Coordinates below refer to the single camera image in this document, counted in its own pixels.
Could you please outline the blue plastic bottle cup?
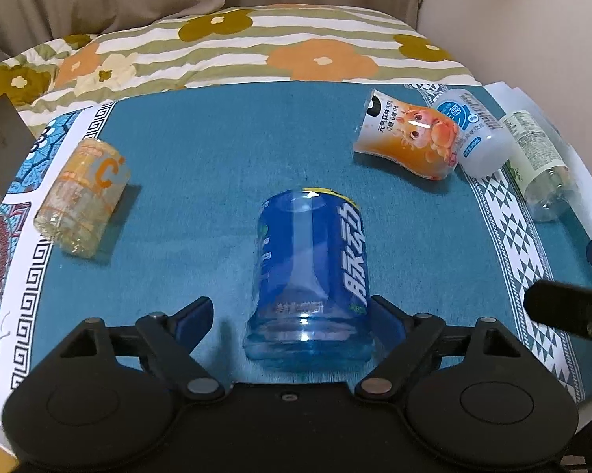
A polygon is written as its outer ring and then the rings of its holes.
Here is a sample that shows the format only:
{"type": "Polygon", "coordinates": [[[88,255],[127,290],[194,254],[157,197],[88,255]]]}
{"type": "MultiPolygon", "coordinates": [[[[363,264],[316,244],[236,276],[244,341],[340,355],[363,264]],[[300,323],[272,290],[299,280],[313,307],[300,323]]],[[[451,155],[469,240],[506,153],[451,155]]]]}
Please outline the blue plastic bottle cup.
{"type": "Polygon", "coordinates": [[[257,220],[249,360],[287,372],[358,369],[371,360],[369,280],[356,203],[328,188],[287,190],[257,220]]]}

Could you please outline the orange label clear cup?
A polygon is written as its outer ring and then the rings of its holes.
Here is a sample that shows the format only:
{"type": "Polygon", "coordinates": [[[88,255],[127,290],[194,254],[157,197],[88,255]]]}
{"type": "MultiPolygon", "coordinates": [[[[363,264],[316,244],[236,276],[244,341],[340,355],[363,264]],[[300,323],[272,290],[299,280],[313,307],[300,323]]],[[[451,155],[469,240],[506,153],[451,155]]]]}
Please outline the orange label clear cup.
{"type": "Polygon", "coordinates": [[[42,237],[91,259],[130,178],[125,157],[107,142],[79,142],[34,218],[42,237]]]}

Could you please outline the orange cartoon print cup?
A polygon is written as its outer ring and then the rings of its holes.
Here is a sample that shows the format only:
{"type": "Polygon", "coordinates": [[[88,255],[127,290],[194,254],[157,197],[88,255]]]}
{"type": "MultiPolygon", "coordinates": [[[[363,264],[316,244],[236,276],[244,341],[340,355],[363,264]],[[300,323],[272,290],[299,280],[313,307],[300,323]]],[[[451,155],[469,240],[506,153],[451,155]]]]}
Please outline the orange cartoon print cup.
{"type": "Polygon", "coordinates": [[[441,181],[458,164],[459,126],[428,107],[372,90],[353,152],[389,160],[416,176],[441,181]]]}

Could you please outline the white blue label cup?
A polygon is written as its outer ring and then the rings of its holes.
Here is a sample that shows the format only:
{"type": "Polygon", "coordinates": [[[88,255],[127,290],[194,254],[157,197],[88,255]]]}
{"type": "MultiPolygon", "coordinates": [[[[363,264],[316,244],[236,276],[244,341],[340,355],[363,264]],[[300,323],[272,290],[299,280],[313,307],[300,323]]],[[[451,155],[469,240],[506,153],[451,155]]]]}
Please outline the white blue label cup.
{"type": "Polygon", "coordinates": [[[432,108],[458,126],[454,152],[458,164],[470,177],[491,176],[513,155],[516,143],[512,134],[468,90],[442,92],[432,108]]]}

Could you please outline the teal patterned cloth mat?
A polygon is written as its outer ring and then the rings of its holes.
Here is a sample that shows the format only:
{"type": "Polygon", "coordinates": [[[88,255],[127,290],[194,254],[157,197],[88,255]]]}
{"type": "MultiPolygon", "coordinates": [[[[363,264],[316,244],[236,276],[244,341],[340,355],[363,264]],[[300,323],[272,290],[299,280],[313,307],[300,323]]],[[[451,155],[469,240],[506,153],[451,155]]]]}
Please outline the teal patterned cloth mat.
{"type": "Polygon", "coordinates": [[[524,289],[541,277],[592,287],[578,218],[536,223],[512,175],[431,182],[354,156],[371,91],[265,82],[82,104],[45,120],[0,206],[0,415],[12,390],[79,321],[131,324],[212,298],[195,357],[223,381],[268,372],[242,350],[252,309],[256,221],[288,189],[329,188],[360,207],[372,292],[453,325],[500,319],[578,399],[592,395],[592,343],[533,324],[524,289]],[[64,254],[34,217],[84,138],[113,145],[129,184],[97,255],[64,254]]]}

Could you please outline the grey open laptop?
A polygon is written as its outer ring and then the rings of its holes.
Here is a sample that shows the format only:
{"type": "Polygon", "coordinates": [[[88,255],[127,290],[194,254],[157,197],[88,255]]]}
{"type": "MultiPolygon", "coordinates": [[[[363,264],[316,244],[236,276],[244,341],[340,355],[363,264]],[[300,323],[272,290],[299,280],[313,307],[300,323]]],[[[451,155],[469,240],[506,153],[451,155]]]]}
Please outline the grey open laptop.
{"type": "Polygon", "coordinates": [[[35,142],[9,96],[0,96],[0,204],[35,142]]]}

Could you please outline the floral striped bed quilt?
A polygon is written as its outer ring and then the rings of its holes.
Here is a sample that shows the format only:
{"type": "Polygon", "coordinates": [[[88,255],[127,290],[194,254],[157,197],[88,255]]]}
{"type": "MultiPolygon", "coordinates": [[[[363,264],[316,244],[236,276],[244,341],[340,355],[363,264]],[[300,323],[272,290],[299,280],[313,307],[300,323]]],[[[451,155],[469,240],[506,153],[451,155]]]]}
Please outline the floral striped bed quilt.
{"type": "Polygon", "coordinates": [[[0,62],[0,96],[33,134],[61,114],[101,102],[277,81],[477,83],[404,21],[329,4],[232,7],[125,31],[69,35],[0,62]]]}

